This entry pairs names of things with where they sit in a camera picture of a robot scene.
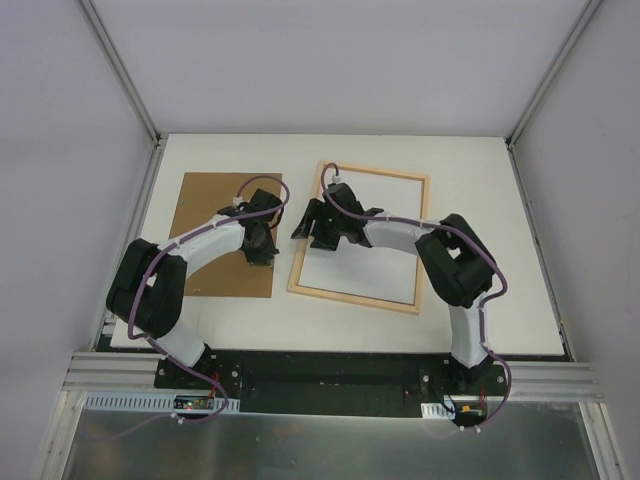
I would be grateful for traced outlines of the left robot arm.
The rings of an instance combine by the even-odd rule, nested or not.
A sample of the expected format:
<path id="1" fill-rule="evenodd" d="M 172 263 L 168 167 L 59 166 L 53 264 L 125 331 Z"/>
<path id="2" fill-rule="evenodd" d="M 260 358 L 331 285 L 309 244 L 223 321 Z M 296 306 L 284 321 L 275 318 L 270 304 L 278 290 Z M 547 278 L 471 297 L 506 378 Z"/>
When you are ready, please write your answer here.
<path id="1" fill-rule="evenodd" d="M 234 252 L 251 266 L 270 267 L 278 249 L 271 223 L 284 208 L 276 195 L 256 190 L 249 201 L 217 212 L 209 221 L 163 244 L 139 238 L 130 243 L 106 297 L 106 309 L 127 325 L 132 339 L 144 339 L 178 362 L 176 375 L 188 388 L 211 377 L 210 347 L 181 319 L 191 275 Z"/>

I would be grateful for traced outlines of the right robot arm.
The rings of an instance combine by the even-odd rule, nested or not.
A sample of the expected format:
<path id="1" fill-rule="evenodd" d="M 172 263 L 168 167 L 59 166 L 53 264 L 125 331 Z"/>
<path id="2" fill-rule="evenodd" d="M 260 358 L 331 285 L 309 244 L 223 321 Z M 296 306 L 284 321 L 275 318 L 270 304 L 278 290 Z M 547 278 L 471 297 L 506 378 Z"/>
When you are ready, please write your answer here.
<path id="1" fill-rule="evenodd" d="M 291 237 L 311 238 L 311 247 L 335 251 L 341 239 L 365 248 L 387 248 L 420 259 L 431 286 L 448 305 L 452 346 L 450 382 L 473 394 L 493 364 L 486 340 L 484 306 L 496 262 L 466 220 L 451 214 L 440 222 L 364 209 L 345 183 L 332 183 L 311 199 Z"/>

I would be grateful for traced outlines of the brown cardboard backing board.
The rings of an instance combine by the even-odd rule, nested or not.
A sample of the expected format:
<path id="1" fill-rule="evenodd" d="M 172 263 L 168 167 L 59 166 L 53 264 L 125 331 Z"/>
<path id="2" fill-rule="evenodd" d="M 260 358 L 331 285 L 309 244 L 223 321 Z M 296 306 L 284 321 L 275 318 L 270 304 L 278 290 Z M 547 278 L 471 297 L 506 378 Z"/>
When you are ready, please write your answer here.
<path id="1" fill-rule="evenodd" d="M 201 231 L 172 251 L 187 262 L 184 293 L 187 297 L 269 298 L 274 268 L 250 265 L 240 250 L 244 230 L 237 222 L 216 229 L 220 213 L 240 197 L 249 201 L 262 189 L 282 198 L 280 173 L 187 172 L 183 176 L 169 239 Z"/>

